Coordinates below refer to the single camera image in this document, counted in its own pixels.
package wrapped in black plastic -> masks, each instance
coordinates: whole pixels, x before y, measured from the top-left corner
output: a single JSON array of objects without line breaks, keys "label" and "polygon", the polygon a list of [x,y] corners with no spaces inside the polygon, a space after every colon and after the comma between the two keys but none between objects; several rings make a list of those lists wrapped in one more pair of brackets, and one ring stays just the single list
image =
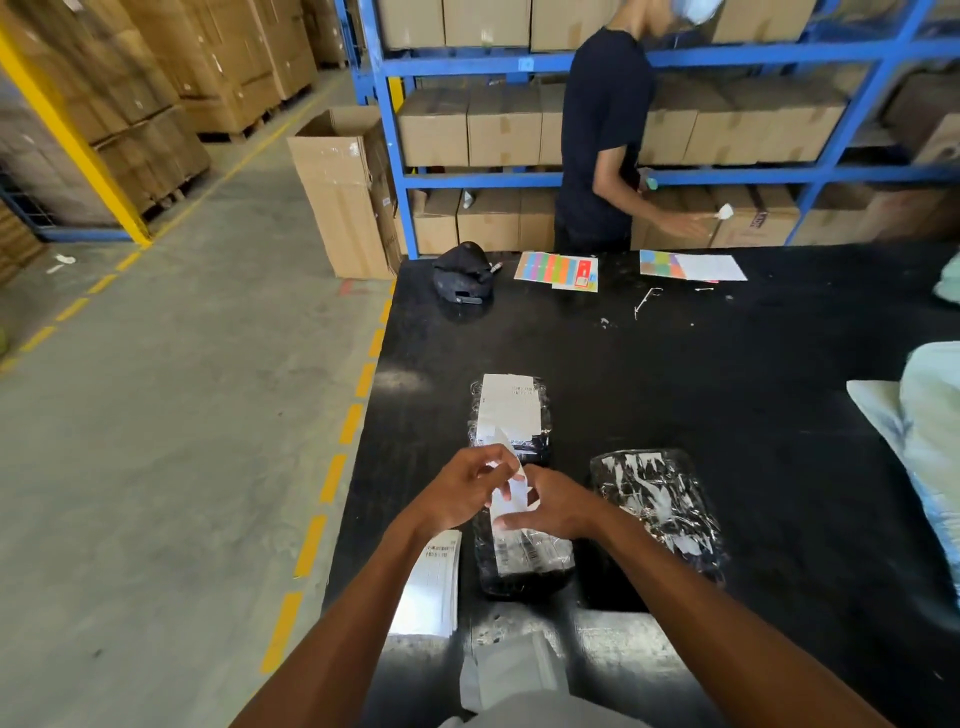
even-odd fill
[{"label": "package wrapped in black plastic", "polygon": [[[468,437],[474,446],[509,442],[523,464],[550,462],[550,400],[530,376],[486,375],[470,388]],[[526,485],[512,487],[514,499]],[[573,573],[573,544],[539,531],[496,531],[489,508],[472,522],[480,588],[494,599],[537,601],[561,589]]]},{"label": "package wrapped in black plastic", "polygon": [[[538,427],[532,431],[532,434],[519,434],[506,430],[507,435],[514,446],[516,457],[524,465],[535,463],[546,467],[550,463],[550,431],[553,429],[553,423],[550,419],[550,399],[546,394],[546,385],[536,376],[513,376],[513,375],[486,375],[488,377],[497,377],[497,383],[503,379],[515,379],[518,386],[524,386],[521,380],[527,380],[535,392],[540,402],[540,416],[537,422]],[[488,426],[485,426],[486,418],[483,417],[481,410],[484,408],[484,380],[475,381],[470,385],[472,394],[472,407],[470,409],[470,419],[468,421],[468,437],[470,444],[474,447],[487,445],[492,441],[492,432]]]},{"label": "package wrapped in black plastic", "polygon": [[629,449],[590,461],[592,488],[641,520],[658,541],[696,571],[724,584],[720,528],[681,449]]}]

colorful sticker sheet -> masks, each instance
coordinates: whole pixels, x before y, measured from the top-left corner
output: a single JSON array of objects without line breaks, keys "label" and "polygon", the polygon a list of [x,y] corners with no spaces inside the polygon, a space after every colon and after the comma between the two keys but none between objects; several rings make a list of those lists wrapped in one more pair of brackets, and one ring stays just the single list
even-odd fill
[{"label": "colorful sticker sheet", "polygon": [[514,278],[534,283],[551,283],[567,291],[599,290],[599,264],[595,257],[574,257],[553,253],[524,253]]},{"label": "colorful sticker sheet", "polygon": [[746,280],[732,255],[683,255],[661,251],[640,251],[643,276],[680,280]]}]

white face mask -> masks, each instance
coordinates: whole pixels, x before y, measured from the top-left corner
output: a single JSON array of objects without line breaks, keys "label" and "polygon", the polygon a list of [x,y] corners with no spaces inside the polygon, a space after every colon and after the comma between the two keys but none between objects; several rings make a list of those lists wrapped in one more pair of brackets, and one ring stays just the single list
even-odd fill
[{"label": "white face mask", "polygon": [[694,25],[703,25],[714,17],[723,0],[673,0],[673,12]]}]

short sleeve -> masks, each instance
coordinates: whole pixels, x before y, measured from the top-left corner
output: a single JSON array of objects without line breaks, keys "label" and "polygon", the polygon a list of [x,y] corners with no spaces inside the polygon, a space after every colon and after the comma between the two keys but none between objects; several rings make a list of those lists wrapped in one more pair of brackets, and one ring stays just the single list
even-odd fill
[{"label": "short sleeve", "polygon": [[620,85],[613,92],[607,118],[600,128],[600,150],[639,146],[652,99],[653,79],[646,74]]}]

right hand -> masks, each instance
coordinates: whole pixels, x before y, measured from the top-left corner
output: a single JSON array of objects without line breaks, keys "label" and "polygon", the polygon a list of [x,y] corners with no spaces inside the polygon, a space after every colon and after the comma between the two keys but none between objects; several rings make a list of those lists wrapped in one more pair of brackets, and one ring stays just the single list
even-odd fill
[{"label": "right hand", "polygon": [[701,222],[708,220],[713,215],[709,212],[670,212],[660,210],[653,223],[663,232],[674,237],[681,237],[688,240],[703,240],[704,247],[707,246],[710,238],[710,231],[707,226]]},{"label": "right hand", "polygon": [[[516,531],[533,528],[561,539],[593,538],[599,512],[607,502],[563,473],[525,465],[527,482],[540,497],[537,510],[501,516],[493,527]],[[533,493],[528,497],[535,499]]]}]

